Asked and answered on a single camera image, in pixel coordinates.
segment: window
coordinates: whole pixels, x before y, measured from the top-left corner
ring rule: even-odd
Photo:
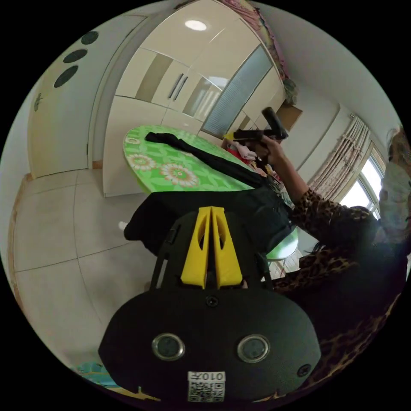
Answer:
[[[384,176],[384,162],[375,148],[371,150],[365,164],[349,189],[348,193],[340,201],[341,205],[347,207],[362,206],[369,209],[373,216],[379,220],[379,198],[381,191],[381,180]]]

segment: leopard print sleeve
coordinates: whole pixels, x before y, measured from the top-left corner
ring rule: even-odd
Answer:
[[[364,207],[346,207],[309,189],[295,204],[292,221],[320,243],[346,246],[373,241],[378,221]]]

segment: black cloth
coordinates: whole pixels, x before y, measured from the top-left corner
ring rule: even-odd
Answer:
[[[238,181],[241,181],[242,183],[247,184],[250,187],[259,188],[268,186],[267,179],[262,177],[258,173],[255,173],[252,170],[247,170],[245,167],[239,164],[224,160],[223,158],[217,157],[213,154],[209,154],[203,150],[190,146],[185,141],[177,138],[173,134],[148,133],[146,135],[146,140],[150,141],[151,143],[168,144],[169,146],[177,150],[191,153],[214,170],[226,174],[227,176],[230,176]]]
[[[268,254],[294,229],[289,220],[290,208],[274,191],[262,187],[230,192],[152,193],[134,213],[124,236],[129,241],[142,241],[157,255],[178,218],[208,206],[236,213],[261,253]]]

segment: ceiling light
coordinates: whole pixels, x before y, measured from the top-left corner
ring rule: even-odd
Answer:
[[[188,20],[185,22],[186,27],[192,30],[204,31],[207,26],[198,20]]]

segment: round table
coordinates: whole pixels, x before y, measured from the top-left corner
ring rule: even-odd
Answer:
[[[148,133],[170,133],[209,154],[248,168],[228,151],[202,137],[163,125],[143,125],[130,130],[124,138],[124,155],[138,183],[146,193],[159,191],[241,191],[252,190],[226,174],[204,164],[190,153],[168,144],[146,141]],[[297,229],[281,241],[268,255],[270,261],[289,257],[298,245]]]
[[[273,250],[267,254],[268,261],[285,260],[294,254],[298,247],[298,232],[297,228],[285,237]]]

